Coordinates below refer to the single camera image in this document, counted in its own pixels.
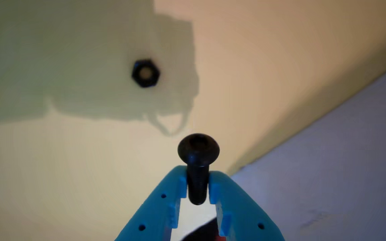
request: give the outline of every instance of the screw hole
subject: screw hole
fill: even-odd
[[[139,76],[141,79],[149,79],[153,75],[153,70],[150,69],[150,67],[142,67],[141,70],[139,70]]]
[[[190,139],[190,145],[196,150],[203,150],[207,148],[208,140],[204,135],[193,136]]]

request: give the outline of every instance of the black object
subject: black object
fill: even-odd
[[[139,86],[146,88],[157,84],[160,71],[151,60],[138,60],[133,65],[132,78]]]
[[[205,134],[186,136],[178,145],[178,155],[187,163],[187,185],[190,202],[201,205],[206,200],[209,165],[219,155],[216,141]]]
[[[214,218],[213,220],[209,221],[205,225],[199,227],[184,237],[182,241],[215,241],[217,238],[219,238],[218,224],[217,218]]]

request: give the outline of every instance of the gray wall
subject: gray wall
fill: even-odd
[[[286,240],[386,240],[386,74],[233,179]]]

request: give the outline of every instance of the black hex nut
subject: black hex nut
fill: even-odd
[[[150,59],[135,61],[132,78],[142,88],[152,87],[159,80],[160,71]]]

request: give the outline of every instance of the blue plastic part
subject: blue plastic part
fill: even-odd
[[[263,209],[220,171],[210,171],[209,200],[216,207],[219,235],[227,241],[284,240]]]
[[[187,166],[177,166],[159,183],[116,241],[170,241],[178,227],[181,198],[187,195]]]
[[[187,195],[187,166],[177,166],[159,183],[116,241],[170,241]],[[227,241],[284,241],[275,223],[229,176],[210,171],[209,198],[215,204],[220,236]]]

